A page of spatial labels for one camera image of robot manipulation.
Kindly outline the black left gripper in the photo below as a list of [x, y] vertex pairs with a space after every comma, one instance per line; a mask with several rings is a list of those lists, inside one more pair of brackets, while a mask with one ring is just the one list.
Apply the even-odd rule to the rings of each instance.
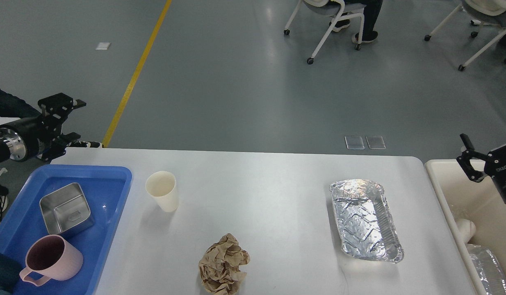
[[24, 118], [0, 125], [0, 163], [8, 159], [25, 162], [39, 155], [43, 162], [49, 162], [65, 155], [66, 148], [79, 140], [81, 135], [75, 132], [62, 133], [51, 141], [48, 148], [45, 127], [62, 126], [73, 110], [86, 105], [83, 100], [58, 93], [38, 101], [41, 109], [39, 120]]

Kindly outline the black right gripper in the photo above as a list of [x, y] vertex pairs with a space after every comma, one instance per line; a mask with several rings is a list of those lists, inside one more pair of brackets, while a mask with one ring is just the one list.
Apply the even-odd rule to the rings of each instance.
[[[465, 149], [456, 160], [465, 175], [470, 181], [476, 183], [483, 181], [487, 175], [490, 176], [495, 188], [506, 204], [506, 144], [489, 151], [486, 155], [475, 150], [467, 134], [461, 133], [460, 138]], [[471, 164], [471, 159], [484, 161], [484, 171], [476, 170]]]

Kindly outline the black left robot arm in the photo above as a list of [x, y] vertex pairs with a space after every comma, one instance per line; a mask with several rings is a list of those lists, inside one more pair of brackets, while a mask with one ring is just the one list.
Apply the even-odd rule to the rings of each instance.
[[66, 148], [81, 136], [62, 133], [69, 114], [86, 106], [79, 99], [58, 93], [38, 101], [41, 114], [0, 125], [0, 163], [12, 159], [24, 162], [37, 157], [48, 162], [65, 155]]

